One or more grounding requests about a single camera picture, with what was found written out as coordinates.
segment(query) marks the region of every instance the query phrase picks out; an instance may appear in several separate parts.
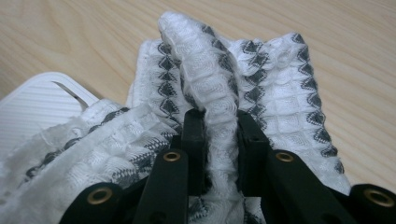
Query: dish cloth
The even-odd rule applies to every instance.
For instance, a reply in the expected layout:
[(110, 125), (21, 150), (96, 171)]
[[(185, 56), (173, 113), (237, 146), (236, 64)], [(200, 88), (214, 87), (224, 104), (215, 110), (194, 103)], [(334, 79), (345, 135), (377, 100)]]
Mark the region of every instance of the dish cloth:
[(323, 184), (348, 194), (300, 35), (232, 41), (175, 12), (164, 13), (159, 28), (162, 39), (139, 51), (127, 107), (102, 100), (0, 162), (1, 223), (57, 223), (88, 186), (126, 188), (147, 176), (191, 108), (205, 111), (212, 187), (190, 197), (189, 223), (265, 223), (260, 199), (235, 185), (237, 109), (257, 121), (274, 149), (296, 153)]

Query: ribbed white plastic surface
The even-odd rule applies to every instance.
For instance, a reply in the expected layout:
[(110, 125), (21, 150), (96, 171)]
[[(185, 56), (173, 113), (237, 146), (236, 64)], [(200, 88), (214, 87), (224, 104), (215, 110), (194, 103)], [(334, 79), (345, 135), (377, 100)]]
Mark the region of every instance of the ribbed white plastic surface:
[(66, 123), (98, 101), (62, 73), (30, 78), (0, 101), (0, 159), (41, 130)]

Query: wooden table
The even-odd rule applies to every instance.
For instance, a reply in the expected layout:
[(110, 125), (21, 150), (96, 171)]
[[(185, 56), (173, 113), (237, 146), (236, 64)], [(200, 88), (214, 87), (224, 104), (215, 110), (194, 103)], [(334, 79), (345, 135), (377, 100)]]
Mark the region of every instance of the wooden table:
[(396, 192), (396, 2), (1, 1), (0, 99), (26, 79), (66, 73), (99, 98), (125, 103), (140, 44), (159, 38), (165, 10), (232, 39), (303, 35), (326, 127), (352, 184)]

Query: white plastic object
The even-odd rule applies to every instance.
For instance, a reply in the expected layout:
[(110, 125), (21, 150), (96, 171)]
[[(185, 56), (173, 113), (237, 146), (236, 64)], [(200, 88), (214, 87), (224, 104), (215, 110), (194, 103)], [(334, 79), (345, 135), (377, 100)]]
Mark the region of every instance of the white plastic object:
[(62, 73), (28, 79), (0, 101), (0, 160), (20, 141), (66, 123), (96, 101), (98, 98)]

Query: brass ring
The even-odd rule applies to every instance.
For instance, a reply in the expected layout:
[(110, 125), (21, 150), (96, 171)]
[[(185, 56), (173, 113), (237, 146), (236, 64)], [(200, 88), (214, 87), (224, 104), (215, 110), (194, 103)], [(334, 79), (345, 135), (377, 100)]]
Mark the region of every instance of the brass ring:
[(105, 201), (110, 199), (112, 195), (113, 195), (113, 191), (110, 188), (102, 187), (102, 188), (95, 189), (94, 191), (92, 191), (88, 195), (87, 201), (90, 204), (104, 203)]
[(166, 161), (178, 161), (178, 159), (180, 159), (180, 154), (177, 152), (168, 152), (163, 155), (163, 159)]
[(372, 203), (376, 203), (384, 207), (393, 207), (395, 205), (393, 199), (391, 199), (387, 194), (376, 189), (366, 189), (364, 191), (364, 196), (366, 196), (366, 198)]
[(287, 162), (294, 161), (294, 158), (289, 153), (286, 152), (276, 153), (276, 158), (280, 161), (287, 161)]

